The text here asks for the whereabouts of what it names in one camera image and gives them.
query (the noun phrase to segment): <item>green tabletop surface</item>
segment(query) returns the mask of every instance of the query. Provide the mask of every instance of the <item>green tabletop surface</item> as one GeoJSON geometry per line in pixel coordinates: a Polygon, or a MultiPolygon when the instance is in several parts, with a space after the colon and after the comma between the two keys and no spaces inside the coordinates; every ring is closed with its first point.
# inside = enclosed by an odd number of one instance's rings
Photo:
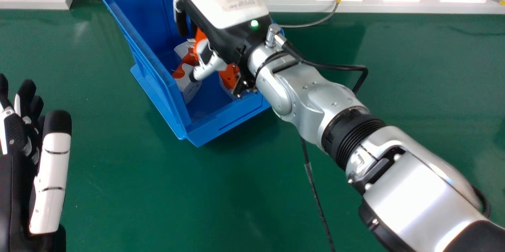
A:
{"type": "MultiPolygon", "coordinates": [[[[503,15],[338,13],[286,36],[312,60],[367,65],[361,102],[453,164],[505,225],[503,15]]],[[[294,126],[267,110],[196,148],[175,137],[133,65],[101,0],[0,11],[0,72],[12,88],[33,79],[45,112],[72,114],[69,251],[329,251],[294,126]]],[[[348,86],[357,78],[322,73],[348,86]]],[[[337,250],[383,251],[343,171],[316,146],[309,154],[337,250]]]]}

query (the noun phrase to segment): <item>blue bin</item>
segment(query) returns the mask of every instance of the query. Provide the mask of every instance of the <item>blue bin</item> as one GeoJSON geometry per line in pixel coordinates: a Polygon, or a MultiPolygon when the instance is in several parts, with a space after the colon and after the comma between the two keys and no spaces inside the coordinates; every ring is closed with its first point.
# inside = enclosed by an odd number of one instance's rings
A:
{"type": "Polygon", "coordinates": [[[116,19],[133,54],[131,72],[175,135],[202,146],[270,107],[259,93],[232,99],[219,76],[205,79],[194,99],[184,104],[172,72],[180,63],[174,47],[179,37],[172,0],[103,0],[116,19]]]}

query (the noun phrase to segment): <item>led indicator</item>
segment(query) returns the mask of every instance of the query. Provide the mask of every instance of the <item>led indicator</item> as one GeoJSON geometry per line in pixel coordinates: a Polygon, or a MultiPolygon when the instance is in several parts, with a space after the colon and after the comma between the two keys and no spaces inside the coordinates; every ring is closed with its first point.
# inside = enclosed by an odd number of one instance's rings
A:
{"type": "Polygon", "coordinates": [[[252,20],[252,21],[251,21],[251,27],[252,27],[252,28],[256,28],[256,27],[258,27],[259,25],[260,25],[260,24],[259,24],[259,22],[258,22],[257,20],[252,20]]]}

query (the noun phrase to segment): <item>black and white robotic hand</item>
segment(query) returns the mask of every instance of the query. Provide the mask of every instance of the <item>black and white robotic hand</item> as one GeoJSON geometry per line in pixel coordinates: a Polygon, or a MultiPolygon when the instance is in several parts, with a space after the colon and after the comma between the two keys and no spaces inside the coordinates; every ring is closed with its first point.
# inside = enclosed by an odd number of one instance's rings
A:
{"type": "Polygon", "coordinates": [[[65,251],[60,218],[72,135],[68,112],[41,116],[43,100],[25,80],[8,99],[0,74],[0,251],[65,251]]]}
{"type": "MultiPolygon", "coordinates": [[[[372,115],[352,90],[321,76],[314,67],[321,64],[296,51],[259,0],[174,0],[174,13],[181,36],[191,36],[189,16],[207,35],[208,57],[238,65],[236,96],[259,91],[280,119],[345,171],[362,200],[361,220],[384,247],[505,251],[505,230],[488,219],[483,194],[440,157],[372,115]]],[[[218,66],[207,63],[201,72],[196,67],[193,79],[218,66]]]]}

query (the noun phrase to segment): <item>black ribbed joint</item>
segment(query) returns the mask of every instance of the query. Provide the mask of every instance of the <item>black ribbed joint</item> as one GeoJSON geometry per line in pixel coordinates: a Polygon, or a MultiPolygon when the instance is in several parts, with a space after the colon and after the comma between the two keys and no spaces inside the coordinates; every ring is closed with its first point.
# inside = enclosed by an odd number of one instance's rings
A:
{"type": "Polygon", "coordinates": [[[386,124],[372,114],[358,109],[347,110],[330,122],[323,133],[324,150],[343,170],[357,146],[368,136],[386,124]]]}

